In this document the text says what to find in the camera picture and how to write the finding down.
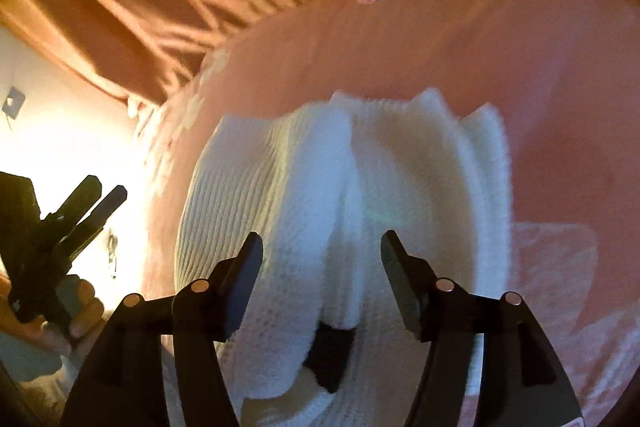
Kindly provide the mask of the left hand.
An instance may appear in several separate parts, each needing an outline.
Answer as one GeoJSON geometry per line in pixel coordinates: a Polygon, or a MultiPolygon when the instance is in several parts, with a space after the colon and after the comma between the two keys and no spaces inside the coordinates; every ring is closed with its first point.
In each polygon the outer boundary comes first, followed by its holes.
{"type": "Polygon", "coordinates": [[[66,333],[44,317],[21,323],[9,304],[11,282],[1,274],[1,332],[25,341],[44,351],[58,355],[72,355],[90,350],[102,333],[106,315],[102,301],[96,297],[94,287],[86,280],[71,275],[66,277],[60,297],[63,310],[70,314],[66,333]]]}

